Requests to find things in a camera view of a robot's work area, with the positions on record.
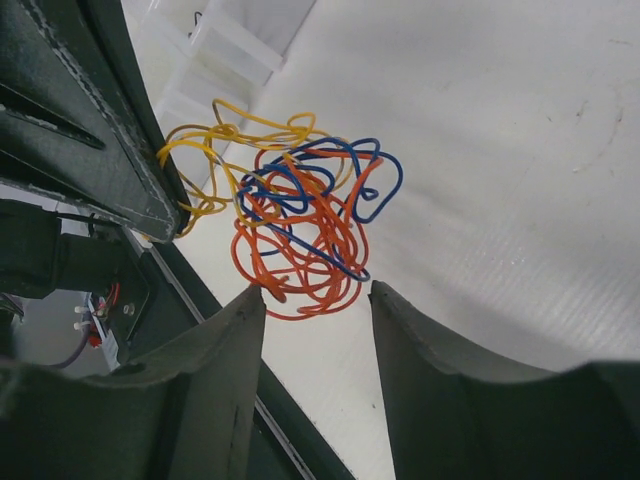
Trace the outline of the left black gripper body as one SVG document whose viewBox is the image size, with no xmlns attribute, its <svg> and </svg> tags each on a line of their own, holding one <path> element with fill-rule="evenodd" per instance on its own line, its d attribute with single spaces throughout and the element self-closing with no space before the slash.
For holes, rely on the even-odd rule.
<svg viewBox="0 0 640 480">
<path fill-rule="evenodd" d="M 1 187 L 1 291 L 43 299 L 55 290 L 104 293 L 116 287 L 125 248 L 113 222 L 60 211 L 59 203 Z"/>
</svg>

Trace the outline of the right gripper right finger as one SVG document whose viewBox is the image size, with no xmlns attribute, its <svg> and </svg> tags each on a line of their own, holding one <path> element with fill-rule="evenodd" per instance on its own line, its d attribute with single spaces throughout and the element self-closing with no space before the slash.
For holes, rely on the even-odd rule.
<svg viewBox="0 0 640 480">
<path fill-rule="evenodd" d="M 494 353 L 372 284 L 376 357 L 400 479 L 635 479 L 639 366 L 551 372 Z"/>
</svg>

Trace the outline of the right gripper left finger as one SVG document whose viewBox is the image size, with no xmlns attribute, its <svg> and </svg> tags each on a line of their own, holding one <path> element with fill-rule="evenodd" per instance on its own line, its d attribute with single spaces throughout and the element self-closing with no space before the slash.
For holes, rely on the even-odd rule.
<svg viewBox="0 0 640 480">
<path fill-rule="evenodd" d="M 73 379 L 3 359 L 2 477 L 150 479 L 163 394 L 158 377 L 137 380 L 116 369 Z"/>
</svg>

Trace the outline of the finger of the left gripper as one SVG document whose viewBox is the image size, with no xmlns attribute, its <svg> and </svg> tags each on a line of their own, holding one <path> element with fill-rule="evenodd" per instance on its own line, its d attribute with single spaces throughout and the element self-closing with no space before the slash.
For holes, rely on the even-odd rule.
<svg viewBox="0 0 640 480">
<path fill-rule="evenodd" d="M 169 242 L 179 203 L 79 2 L 1 5 L 1 181 Z"/>
<path fill-rule="evenodd" d="M 79 7 L 151 149 L 161 184 L 175 204 L 188 205 L 187 193 L 173 160 L 168 158 L 161 167 L 157 158 L 165 139 L 149 101 L 121 2 L 80 1 Z"/>
</svg>

